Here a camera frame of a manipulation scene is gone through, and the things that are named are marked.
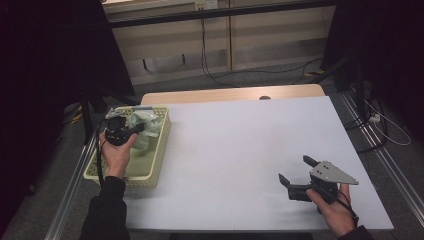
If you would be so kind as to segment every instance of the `plastic bag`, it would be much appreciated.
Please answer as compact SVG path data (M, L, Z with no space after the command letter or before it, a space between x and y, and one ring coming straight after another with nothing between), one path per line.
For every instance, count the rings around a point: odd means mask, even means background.
M149 148L149 137L158 137L163 119L152 111L135 111L127 119L128 126L133 128L139 123L144 123L144 131L138 133L137 141L132 146L145 151Z

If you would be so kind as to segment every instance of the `power strip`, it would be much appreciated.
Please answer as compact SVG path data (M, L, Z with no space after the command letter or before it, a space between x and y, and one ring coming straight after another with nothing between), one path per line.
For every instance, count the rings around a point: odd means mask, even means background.
M218 9L218 0L194 2L194 10L196 11L211 10L211 9Z
M371 113L370 122L379 123L380 122L380 114L378 113Z

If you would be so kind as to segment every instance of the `wooden panel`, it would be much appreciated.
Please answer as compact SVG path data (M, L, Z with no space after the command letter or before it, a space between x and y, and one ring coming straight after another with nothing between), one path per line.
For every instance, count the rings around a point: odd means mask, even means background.
M108 19L134 18L194 10L194 3L149 9L140 9L141 6L137 5L133 11L110 13L107 17ZM219 1L219 7L225 8L226 2ZM227 49L227 25L226 17L205 20L207 51ZM125 60L199 53L202 50L200 20L117 28L113 29L113 33Z
M323 8L312 8L233 17L233 48L326 38L333 12L331 7L324 13Z
M236 100L258 100L261 96L271 99L319 97L325 96L321 86L317 84L270 86L253 88L231 88L183 92L149 93L141 100L142 105L197 103Z

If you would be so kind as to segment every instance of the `white cable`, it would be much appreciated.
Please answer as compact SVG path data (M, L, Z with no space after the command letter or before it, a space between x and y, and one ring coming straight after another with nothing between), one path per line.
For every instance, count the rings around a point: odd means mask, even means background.
M403 131L403 129L402 128L400 128L398 125L396 125L396 123L394 123L394 122L392 122L390 119L388 119L386 116L384 116L383 114L381 114L379 111L377 111L373 106L371 106L371 104L369 104L368 103L368 101L366 101L365 100L365 103L370 107L370 108L372 108L376 113L378 113L378 114L380 114L380 116L381 117L383 117L384 119L386 119L387 121L389 121L391 124L393 124L395 127L397 127L401 132L403 132L403 134L405 134L405 136L408 138L408 142L407 143L399 143L399 142L396 142L395 140L393 140L393 139L391 139L391 138L389 138L387 135L385 135L378 127L377 127L377 124L374 122L374 126L375 126L375 128L384 136L384 137L386 137L388 140L390 140L391 142L393 142L393 143L395 143L395 144L397 144L397 145L401 145L401 146L407 146L407 145L409 145L410 143L411 143L411 138L409 137L409 135L405 132L405 131Z

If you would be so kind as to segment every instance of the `person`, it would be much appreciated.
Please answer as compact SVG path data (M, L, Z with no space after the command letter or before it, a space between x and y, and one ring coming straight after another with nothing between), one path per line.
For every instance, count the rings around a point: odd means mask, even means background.
M79 239L130 239L125 226L127 205L123 201L125 182L122 178L130 160L131 146L137 140L137 134L131 135L121 146L114 146L107 142L105 133L100 134L99 140L103 144L102 155L108 167L107 176L99 196L90 201Z
M352 214L338 202L328 204L321 195L312 189L306 191L308 197L322 212L325 222L338 240L374 239L364 226L356 227ZM350 205L349 185L340 184L339 200Z
M127 143L114 146L106 142L105 134L99 136L104 143L102 154L108 166L100 194L90 201L89 211L81 229L80 240L130 239L125 226L127 205L123 201L125 182L122 180L130 159L130 148L137 140L133 134ZM339 199L350 204L349 185L340 184ZM309 198L321 209L322 215L338 240L372 240L364 226L355 227L351 213L337 202L327 204L317 192L306 191Z

